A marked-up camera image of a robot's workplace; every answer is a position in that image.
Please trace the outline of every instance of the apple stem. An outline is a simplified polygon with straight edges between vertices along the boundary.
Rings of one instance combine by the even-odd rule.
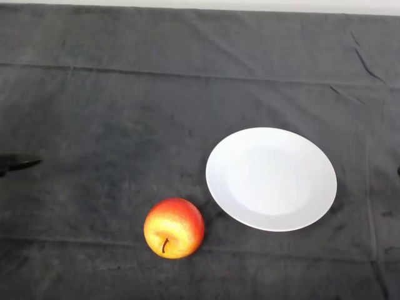
[[[168,239],[165,239],[164,244],[162,245],[162,253],[165,253],[165,245],[169,242]]]

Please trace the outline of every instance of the tablecloth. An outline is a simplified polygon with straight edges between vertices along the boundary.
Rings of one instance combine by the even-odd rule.
[[[400,299],[400,19],[0,5],[1,299]],[[332,208],[253,229],[209,194],[213,147],[274,127],[334,166]],[[156,256],[146,214],[194,203],[201,248]]]

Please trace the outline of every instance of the dark gray cloth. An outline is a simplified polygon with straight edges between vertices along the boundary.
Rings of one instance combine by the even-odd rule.
[[[400,19],[0,6],[1,299],[400,299]],[[218,141],[257,126],[318,145],[338,180],[317,223],[264,232],[211,198]],[[158,201],[206,238],[148,248]]]

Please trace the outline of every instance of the white wall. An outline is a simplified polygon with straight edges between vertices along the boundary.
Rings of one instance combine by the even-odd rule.
[[[400,0],[0,0],[4,3],[83,4],[148,8],[388,14],[400,16]]]

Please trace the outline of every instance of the white plate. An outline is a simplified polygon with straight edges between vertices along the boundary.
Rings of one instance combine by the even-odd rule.
[[[336,195],[336,175],[312,142],[276,128],[251,128],[223,139],[207,162],[218,205],[234,219],[268,231],[290,231],[321,218]]]

